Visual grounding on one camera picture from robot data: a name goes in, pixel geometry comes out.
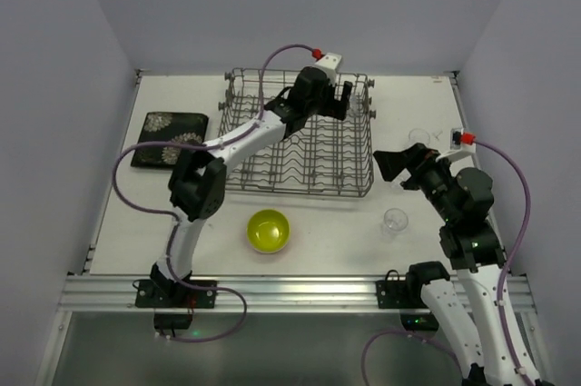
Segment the clear glass cup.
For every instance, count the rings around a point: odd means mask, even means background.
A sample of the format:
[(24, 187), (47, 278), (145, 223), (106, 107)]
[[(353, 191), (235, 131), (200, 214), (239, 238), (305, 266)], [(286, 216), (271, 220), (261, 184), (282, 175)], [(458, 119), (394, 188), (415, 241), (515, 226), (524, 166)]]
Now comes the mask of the clear glass cup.
[(399, 236), (409, 226), (408, 215), (399, 208), (390, 208), (383, 215), (381, 230), (387, 236)]
[(430, 133), (421, 128), (414, 128), (409, 131), (408, 144), (423, 144), (425, 146), (430, 145)]
[(391, 191), (400, 192), (403, 190), (402, 184), (405, 182), (405, 179), (402, 177), (397, 177), (392, 182), (389, 183), (389, 188)]
[(360, 113), (359, 98), (355, 94), (352, 94), (350, 96), (349, 108), (347, 110), (347, 115), (350, 117), (355, 117), (355, 116), (359, 116), (359, 113)]

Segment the yellow-green bowl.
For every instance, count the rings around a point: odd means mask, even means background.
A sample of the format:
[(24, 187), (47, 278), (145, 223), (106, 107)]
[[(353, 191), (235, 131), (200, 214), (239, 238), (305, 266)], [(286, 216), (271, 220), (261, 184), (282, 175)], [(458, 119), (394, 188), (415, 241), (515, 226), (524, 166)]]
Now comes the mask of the yellow-green bowl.
[(256, 212), (247, 223), (246, 235), (256, 232), (282, 232), (290, 235), (291, 229), (283, 213), (273, 209), (264, 209)]

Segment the orange bowl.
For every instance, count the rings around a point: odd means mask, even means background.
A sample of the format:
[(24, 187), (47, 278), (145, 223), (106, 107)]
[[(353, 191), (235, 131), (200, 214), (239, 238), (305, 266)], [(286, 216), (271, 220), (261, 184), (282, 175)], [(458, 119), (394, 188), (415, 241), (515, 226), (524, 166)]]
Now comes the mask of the orange bowl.
[(258, 253), (274, 254), (282, 251), (288, 244), (290, 236), (282, 232), (249, 233), (250, 247)]

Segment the black floral square plate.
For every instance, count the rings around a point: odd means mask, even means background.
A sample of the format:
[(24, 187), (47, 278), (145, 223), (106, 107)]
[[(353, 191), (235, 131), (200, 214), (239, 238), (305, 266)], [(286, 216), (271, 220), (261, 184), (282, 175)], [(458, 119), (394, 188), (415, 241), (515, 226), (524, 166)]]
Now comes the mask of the black floral square plate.
[[(202, 144), (208, 130), (209, 117), (199, 113), (153, 111), (146, 114), (138, 143), (171, 142)], [(179, 148), (154, 146), (134, 151), (133, 168), (171, 170), (180, 154)]]

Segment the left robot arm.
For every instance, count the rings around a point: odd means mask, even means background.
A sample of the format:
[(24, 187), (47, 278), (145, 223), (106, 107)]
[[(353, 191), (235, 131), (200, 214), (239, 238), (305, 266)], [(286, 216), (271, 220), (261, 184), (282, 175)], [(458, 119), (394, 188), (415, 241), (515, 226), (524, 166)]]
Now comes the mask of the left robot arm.
[(291, 87), (266, 103), (257, 116), (233, 131), (183, 150), (169, 181), (175, 215), (163, 257), (150, 279), (172, 307), (186, 302), (197, 288), (189, 283), (192, 256), (202, 228), (222, 206), (231, 171), (257, 152), (300, 131), (314, 115), (344, 120), (352, 84), (335, 98), (340, 59), (324, 57), (300, 70)]

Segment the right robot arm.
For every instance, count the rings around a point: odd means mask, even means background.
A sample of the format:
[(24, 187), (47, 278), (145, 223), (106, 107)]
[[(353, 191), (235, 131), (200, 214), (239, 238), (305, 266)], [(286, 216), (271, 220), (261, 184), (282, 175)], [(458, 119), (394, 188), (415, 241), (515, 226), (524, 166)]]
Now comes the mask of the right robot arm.
[(424, 144), (373, 154), (384, 181), (408, 172), (402, 188), (422, 192), (443, 221), (438, 236), (449, 267), (412, 264), (405, 282), (438, 321), (463, 384), (545, 385), (510, 300), (509, 260), (488, 220), (493, 180), (471, 166), (453, 173), (451, 165), (461, 156), (459, 149), (442, 154)]

